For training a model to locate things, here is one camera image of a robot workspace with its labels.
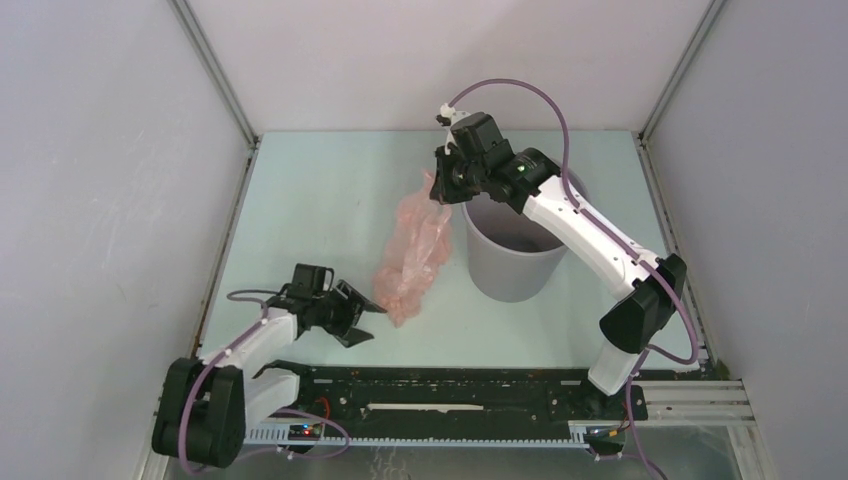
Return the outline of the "pink plastic trash bag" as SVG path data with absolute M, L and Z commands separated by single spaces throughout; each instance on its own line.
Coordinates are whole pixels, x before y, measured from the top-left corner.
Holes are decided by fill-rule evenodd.
M 451 257 L 452 209 L 430 198 L 435 175 L 422 172 L 419 190 L 403 197 L 373 277 L 376 303 L 397 327 L 417 316 L 422 300 Z

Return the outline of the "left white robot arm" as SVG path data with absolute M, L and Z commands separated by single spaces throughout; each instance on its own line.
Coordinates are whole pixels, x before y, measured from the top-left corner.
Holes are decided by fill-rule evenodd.
M 233 302 L 255 303 L 258 318 L 236 338 L 200 357 L 169 366 L 151 437 L 152 450 L 175 458 L 185 472 L 226 468 L 241 453 L 250 429 L 282 413 L 304 421 L 303 432 L 343 427 L 327 413 L 311 413 L 315 388 L 301 380 L 304 366 L 277 359 L 283 347 L 318 328 L 350 348 L 372 339 L 358 328 L 364 313 L 384 313 L 329 267 L 299 263 L 279 290 L 243 289 Z

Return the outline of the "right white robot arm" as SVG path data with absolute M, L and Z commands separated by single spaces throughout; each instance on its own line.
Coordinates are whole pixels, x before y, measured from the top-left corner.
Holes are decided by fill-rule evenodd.
M 578 194 L 559 164 L 536 148 L 514 151 L 491 115 L 444 105 L 436 120 L 447 137 L 435 151 L 431 199 L 461 204 L 487 194 L 561 241 L 615 298 L 599 321 L 604 340 L 581 392 L 588 414 L 610 416 L 654 335 L 682 310 L 685 261 L 661 258 L 625 235 Z

